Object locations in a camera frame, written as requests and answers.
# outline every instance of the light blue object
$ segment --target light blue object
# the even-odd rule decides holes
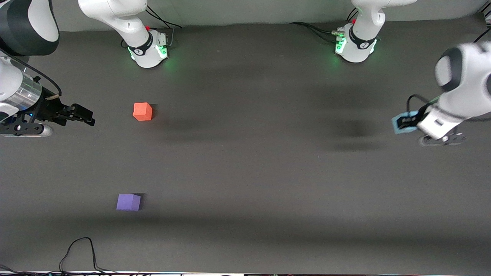
[[[409,112],[409,116],[415,116],[416,114],[418,114],[418,111]],[[397,119],[399,119],[400,117],[407,117],[407,116],[408,116],[408,113],[404,112],[404,113],[401,113],[401,114],[395,116],[394,118],[392,118],[392,126],[394,127],[394,133],[395,134],[409,133],[409,132],[413,132],[413,131],[418,129],[417,127],[406,127],[403,129],[400,129],[397,127]]]

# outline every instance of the gray wall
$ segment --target gray wall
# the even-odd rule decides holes
[[[353,9],[349,0],[149,0],[165,20],[184,26],[244,23],[329,22],[343,19]],[[387,8],[389,21],[453,19],[476,12],[486,0],[419,0],[415,4]],[[87,18],[77,0],[53,0],[60,30],[107,30],[108,26]],[[143,23],[161,24],[148,14]]]

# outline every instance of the purple cube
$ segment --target purple cube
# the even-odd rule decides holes
[[[116,210],[138,211],[140,209],[140,196],[136,194],[120,194]]]

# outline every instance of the cable connector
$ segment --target cable connector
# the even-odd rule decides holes
[[[335,35],[335,36],[344,37],[344,31],[342,31],[342,30],[333,30],[333,31],[331,31],[331,34]]]

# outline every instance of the metallic cylinder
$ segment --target metallic cylinder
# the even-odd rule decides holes
[[[21,86],[4,103],[17,107],[19,110],[26,110],[39,100],[42,89],[43,87],[39,83],[33,81],[29,75],[22,72]]]

